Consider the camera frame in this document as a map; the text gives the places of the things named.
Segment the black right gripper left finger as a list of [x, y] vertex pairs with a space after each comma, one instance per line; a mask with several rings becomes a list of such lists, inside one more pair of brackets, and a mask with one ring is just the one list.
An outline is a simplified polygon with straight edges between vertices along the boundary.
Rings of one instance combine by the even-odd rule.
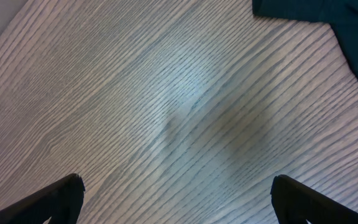
[[72, 223], [81, 212], [85, 186], [78, 174], [44, 187], [0, 211], [0, 223]]

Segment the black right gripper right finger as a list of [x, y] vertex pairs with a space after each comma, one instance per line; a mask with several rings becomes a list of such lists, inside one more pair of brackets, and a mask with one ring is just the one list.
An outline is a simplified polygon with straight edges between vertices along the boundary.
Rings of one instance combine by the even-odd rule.
[[287, 175], [274, 177], [270, 191], [279, 224], [358, 224], [358, 213]]

